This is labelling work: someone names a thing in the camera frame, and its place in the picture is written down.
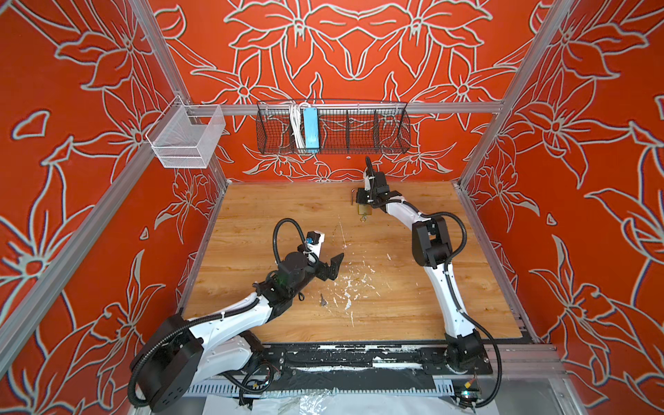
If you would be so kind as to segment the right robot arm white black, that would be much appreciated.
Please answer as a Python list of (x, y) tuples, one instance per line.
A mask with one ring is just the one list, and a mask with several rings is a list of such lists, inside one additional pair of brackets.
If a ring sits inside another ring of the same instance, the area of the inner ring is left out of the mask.
[(356, 203), (394, 217), (404, 224), (412, 236), (415, 262), (427, 274), (444, 318), (446, 349), (445, 364), (452, 373), (464, 375), (489, 356), (482, 337), (485, 336), (496, 357), (496, 381), (486, 397), (478, 387), (465, 386), (455, 392), (453, 402), (460, 408), (476, 411), (493, 403), (500, 392), (503, 364), (496, 339), (471, 317), (462, 299), (453, 270), (453, 260), (468, 243), (463, 221), (451, 212), (427, 214), (418, 209), (396, 190), (391, 190), (386, 175), (366, 167), (364, 185), (356, 190)]

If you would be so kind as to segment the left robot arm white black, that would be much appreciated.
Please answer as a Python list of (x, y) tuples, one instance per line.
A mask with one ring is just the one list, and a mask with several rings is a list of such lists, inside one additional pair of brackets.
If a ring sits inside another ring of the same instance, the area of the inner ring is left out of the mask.
[(165, 319), (131, 362), (127, 398), (135, 408), (160, 413), (173, 406), (195, 383), (222, 376), (238, 388), (239, 398), (259, 395), (273, 384), (278, 367), (265, 357), (265, 347), (252, 333), (288, 311), (315, 279), (334, 281), (344, 260), (339, 253), (321, 260), (324, 233), (298, 234), (297, 250), (285, 257), (278, 251), (278, 234), (285, 224), (299, 228), (292, 218), (273, 229), (276, 263), (254, 291), (239, 302), (207, 316)]

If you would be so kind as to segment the brass padlock with steel shackle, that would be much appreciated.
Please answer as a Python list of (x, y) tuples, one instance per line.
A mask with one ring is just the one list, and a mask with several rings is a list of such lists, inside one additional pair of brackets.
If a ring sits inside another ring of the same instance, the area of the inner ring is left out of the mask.
[(352, 199), (352, 191), (351, 191), (351, 204), (356, 205), (357, 207), (357, 214), (361, 217), (363, 214), (370, 216), (373, 213), (373, 208), (371, 207), (370, 204), (370, 194), (364, 190), (364, 188), (361, 188), (361, 199), (362, 202), (361, 204), (354, 203)]

